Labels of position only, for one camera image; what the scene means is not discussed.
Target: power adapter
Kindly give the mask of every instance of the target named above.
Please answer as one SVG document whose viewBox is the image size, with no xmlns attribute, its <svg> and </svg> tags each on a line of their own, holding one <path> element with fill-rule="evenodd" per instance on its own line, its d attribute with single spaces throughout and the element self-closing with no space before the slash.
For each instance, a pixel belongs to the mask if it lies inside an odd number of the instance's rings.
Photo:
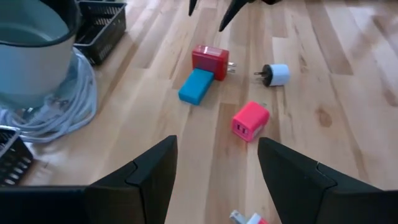
<svg viewBox="0 0 398 224">
<path fill-rule="evenodd" d="M 261 72 L 254 74 L 261 75 L 265 86 L 285 85 L 290 79 L 289 68 L 284 64 L 264 65 Z"/>
<path fill-rule="evenodd" d="M 233 118 L 232 132 L 249 142 L 267 124 L 269 111 L 260 104 L 250 101 Z"/>
<path fill-rule="evenodd" d="M 229 51 L 209 47 L 205 45 L 197 45 L 192 50 L 192 67 L 199 68 L 214 73 L 214 79 L 223 81 L 227 72 L 235 72 L 229 69 L 229 66 L 236 66 L 235 63 L 228 62 Z"/>
</svg>

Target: black basket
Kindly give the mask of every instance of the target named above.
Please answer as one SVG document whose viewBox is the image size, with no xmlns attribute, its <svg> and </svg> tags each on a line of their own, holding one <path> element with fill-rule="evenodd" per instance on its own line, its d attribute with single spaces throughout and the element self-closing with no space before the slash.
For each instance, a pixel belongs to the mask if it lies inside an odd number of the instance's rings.
<svg viewBox="0 0 398 224">
<path fill-rule="evenodd" d="M 33 162 L 18 129 L 0 126 L 0 187 L 17 185 Z"/>
<path fill-rule="evenodd" d="M 93 65 L 101 65 L 126 30 L 126 3 L 80 1 L 81 27 L 75 47 Z"/>
</svg>

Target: wood grain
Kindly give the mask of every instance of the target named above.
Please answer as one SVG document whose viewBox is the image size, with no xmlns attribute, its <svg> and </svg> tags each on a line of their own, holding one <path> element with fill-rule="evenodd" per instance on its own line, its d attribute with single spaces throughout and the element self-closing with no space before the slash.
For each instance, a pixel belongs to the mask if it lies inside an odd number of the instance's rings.
<svg viewBox="0 0 398 224">
<path fill-rule="evenodd" d="M 226 0 L 127 0 L 127 31 L 96 68 L 99 110 L 89 125 L 31 145 L 26 185 L 89 184 L 168 135 L 178 166 L 166 223 L 230 223 L 229 213 L 279 216 L 262 178 L 258 138 L 230 131 L 248 101 L 271 118 L 259 133 L 381 189 L 398 189 L 397 1 L 283 0 L 247 4 L 217 31 Z M 178 99 L 196 44 L 230 51 L 236 73 L 214 81 L 200 106 Z M 285 86 L 254 72 L 285 63 Z"/>
</svg>

